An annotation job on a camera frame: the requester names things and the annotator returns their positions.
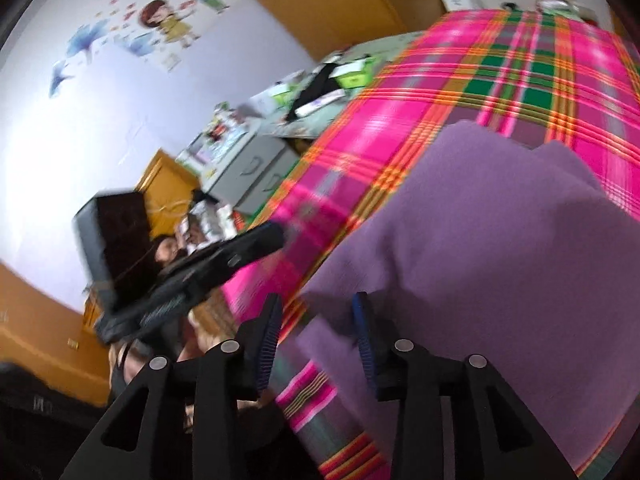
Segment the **drawer handle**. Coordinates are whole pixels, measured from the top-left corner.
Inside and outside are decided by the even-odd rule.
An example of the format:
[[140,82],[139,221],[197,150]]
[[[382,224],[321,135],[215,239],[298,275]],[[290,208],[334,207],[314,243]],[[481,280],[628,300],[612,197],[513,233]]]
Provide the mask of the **drawer handle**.
[[265,187],[262,190],[262,192],[269,193],[271,191],[275,191],[280,185],[281,180],[282,180],[282,176],[277,173],[274,173],[273,176],[271,177],[271,181],[269,182],[269,185]]
[[254,158],[251,159],[251,162],[244,168],[244,171],[240,173],[241,176],[251,175],[255,173],[258,168],[262,165],[262,158],[260,156],[254,155]]

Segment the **person's hair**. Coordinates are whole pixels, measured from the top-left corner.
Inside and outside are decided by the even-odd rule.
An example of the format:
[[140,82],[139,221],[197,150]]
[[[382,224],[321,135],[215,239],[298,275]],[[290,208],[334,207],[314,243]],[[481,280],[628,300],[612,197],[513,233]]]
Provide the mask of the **person's hair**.
[[168,5],[166,0],[153,0],[146,4],[144,9],[140,11],[140,23],[148,28],[159,27],[160,23],[151,23],[149,20],[164,5]]
[[165,240],[168,240],[169,238],[174,238],[175,239],[175,236],[173,236],[173,235],[158,235],[153,240],[151,240],[151,247],[153,248],[154,258],[156,257],[156,253],[158,252],[158,248],[160,247],[160,244],[162,242],[164,242]]

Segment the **purple fabric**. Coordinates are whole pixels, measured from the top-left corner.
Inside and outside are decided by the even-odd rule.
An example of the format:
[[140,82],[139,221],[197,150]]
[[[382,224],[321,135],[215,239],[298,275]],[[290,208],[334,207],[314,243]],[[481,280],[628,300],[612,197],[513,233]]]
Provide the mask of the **purple fabric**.
[[395,407],[366,390],[354,346],[359,290],[432,353],[484,354],[572,466],[640,391],[640,226],[558,142],[444,128],[303,289],[321,317],[298,345],[390,456]]

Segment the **green box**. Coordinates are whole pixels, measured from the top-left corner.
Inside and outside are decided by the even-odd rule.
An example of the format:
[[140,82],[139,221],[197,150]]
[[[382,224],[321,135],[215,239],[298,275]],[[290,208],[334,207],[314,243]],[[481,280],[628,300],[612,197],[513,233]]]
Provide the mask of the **green box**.
[[349,72],[335,77],[338,84],[345,90],[351,88],[361,88],[367,86],[373,81],[374,70],[378,65],[375,57],[366,60],[364,67],[359,72]]

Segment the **bed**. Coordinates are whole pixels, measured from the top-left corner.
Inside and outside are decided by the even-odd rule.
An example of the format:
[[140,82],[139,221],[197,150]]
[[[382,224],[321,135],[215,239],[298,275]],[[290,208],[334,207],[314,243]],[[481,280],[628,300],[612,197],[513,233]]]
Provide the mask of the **bed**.
[[[255,223],[286,226],[283,251],[224,287],[236,319],[268,292],[285,300],[271,387],[325,478],[386,479],[388,463],[327,374],[296,345],[310,314],[297,293],[332,249],[402,184],[446,124],[473,120],[530,148],[558,140],[640,219],[640,57],[589,25],[534,12],[447,14],[324,131]],[[601,479],[640,422],[640,402],[577,472]]]

